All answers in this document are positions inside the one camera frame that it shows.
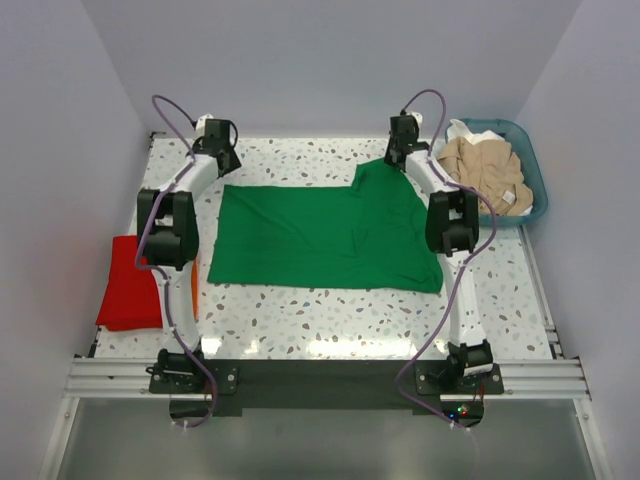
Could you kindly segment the green polo shirt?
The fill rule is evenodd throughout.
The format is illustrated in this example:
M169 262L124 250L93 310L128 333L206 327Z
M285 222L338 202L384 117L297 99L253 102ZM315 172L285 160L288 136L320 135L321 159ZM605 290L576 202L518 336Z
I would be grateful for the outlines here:
M228 185L207 279L437 294L443 272L426 220L410 181L381 159L358 165L348 186Z

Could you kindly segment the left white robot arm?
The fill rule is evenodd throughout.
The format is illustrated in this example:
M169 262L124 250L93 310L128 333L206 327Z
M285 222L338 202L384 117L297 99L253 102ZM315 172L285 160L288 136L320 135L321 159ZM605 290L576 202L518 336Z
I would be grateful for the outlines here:
M239 169L238 129L227 119L204 115L186 160L169 180L139 191L135 266L152 273L164 335L172 354L200 347L197 327L197 260L200 246L195 203L219 178Z

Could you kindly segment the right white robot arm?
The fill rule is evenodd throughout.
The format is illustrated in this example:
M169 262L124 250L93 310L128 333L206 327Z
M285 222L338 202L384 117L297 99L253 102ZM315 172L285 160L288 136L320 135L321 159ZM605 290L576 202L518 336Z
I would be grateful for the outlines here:
M419 119L406 111L390 118L384 160L428 195L425 240L440 264L447 294L441 320L449 326L445 379L452 390L466 393L493 368L470 270L480 251L479 198L455 183L430 153L430 145L419 139Z

